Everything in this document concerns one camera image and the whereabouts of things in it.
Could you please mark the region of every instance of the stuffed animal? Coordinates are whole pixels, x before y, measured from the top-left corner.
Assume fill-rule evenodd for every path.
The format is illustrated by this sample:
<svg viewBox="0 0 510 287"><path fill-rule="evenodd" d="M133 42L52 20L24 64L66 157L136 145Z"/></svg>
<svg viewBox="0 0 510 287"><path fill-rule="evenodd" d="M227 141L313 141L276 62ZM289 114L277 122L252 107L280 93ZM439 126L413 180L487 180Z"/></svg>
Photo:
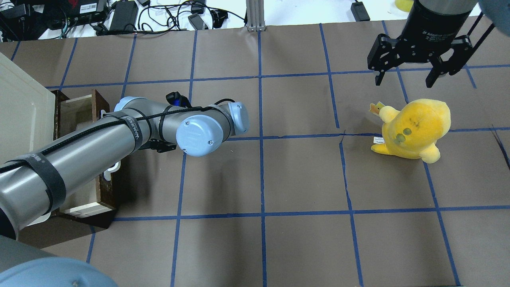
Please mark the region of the stuffed animal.
<svg viewBox="0 0 510 287"><path fill-rule="evenodd" d="M385 143L372 146L372 150L403 158L421 158L434 163L441 156L436 141L450 129L450 109L446 103L419 99L408 103L401 111L380 102L370 104L370 111L384 122L382 137Z"/></svg>

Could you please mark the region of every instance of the robotic arm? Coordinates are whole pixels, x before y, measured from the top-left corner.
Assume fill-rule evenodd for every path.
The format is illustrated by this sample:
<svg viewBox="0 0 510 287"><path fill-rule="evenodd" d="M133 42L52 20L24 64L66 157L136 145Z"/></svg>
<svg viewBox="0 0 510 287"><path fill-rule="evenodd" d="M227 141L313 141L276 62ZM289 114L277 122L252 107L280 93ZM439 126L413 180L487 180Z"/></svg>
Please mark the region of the robotic arm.
<svg viewBox="0 0 510 287"><path fill-rule="evenodd" d="M7 162L0 167L0 235L15 239L76 188L140 148L163 152L177 144L188 155L203 156L247 132L244 105L225 100L230 103L202 108L125 97L90 127Z"/></svg>
<svg viewBox="0 0 510 287"><path fill-rule="evenodd" d="M470 34L456 37L478 0L415 0L402 34L396 39L379 34L367 57L368 68L376 72L375 84L381 84L385 72L400 64L432 64L425 83L431 88L445 74L455 75L464 67L495 25L510 35L510 3L504 0L480 0L480 7L494 23L489 26L476 45ZM441 55L453 49L448 60Z"/></svg>

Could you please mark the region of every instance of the white label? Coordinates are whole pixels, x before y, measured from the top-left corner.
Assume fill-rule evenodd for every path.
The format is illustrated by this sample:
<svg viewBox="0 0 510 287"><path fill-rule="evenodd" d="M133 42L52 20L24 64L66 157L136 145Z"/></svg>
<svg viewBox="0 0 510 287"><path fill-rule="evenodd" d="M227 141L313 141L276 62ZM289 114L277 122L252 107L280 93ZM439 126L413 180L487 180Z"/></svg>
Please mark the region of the white label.
<svg viewBox="0 0 510 287"><path fill-rule="evenodd" d="M88 13L88 12L95 12L96 7L97 7L96 3L81 5L80 6L80 14Z"/></svg>
<svg viewBox="0 0 510 287"><path fill-rule="evenodd" d="M374 137L374 144L384 144L384 138L375 136Z"/></svg>

